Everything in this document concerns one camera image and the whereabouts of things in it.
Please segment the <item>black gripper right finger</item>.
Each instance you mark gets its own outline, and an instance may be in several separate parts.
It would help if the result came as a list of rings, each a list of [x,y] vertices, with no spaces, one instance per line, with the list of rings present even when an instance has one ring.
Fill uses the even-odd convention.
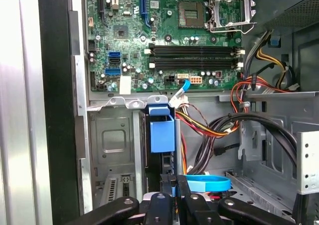
[[[223,225],[223,218],[241,225],[293,225],[294,222],[260,209],[234,197],[226,197],[217,202],[212,210],[203,196],[205,192],[225,192],[231,188],[231,181],[214,175],[178,175],[178,205],[183,225]]]

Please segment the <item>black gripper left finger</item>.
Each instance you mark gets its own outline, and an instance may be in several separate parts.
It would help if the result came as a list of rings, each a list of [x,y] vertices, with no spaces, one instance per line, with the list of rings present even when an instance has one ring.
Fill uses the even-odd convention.
[[[143,200],[125,196],[92,210],[69,225],[171,225],[174,217],[176,177],[160,176],[160,191],[146,193]]]

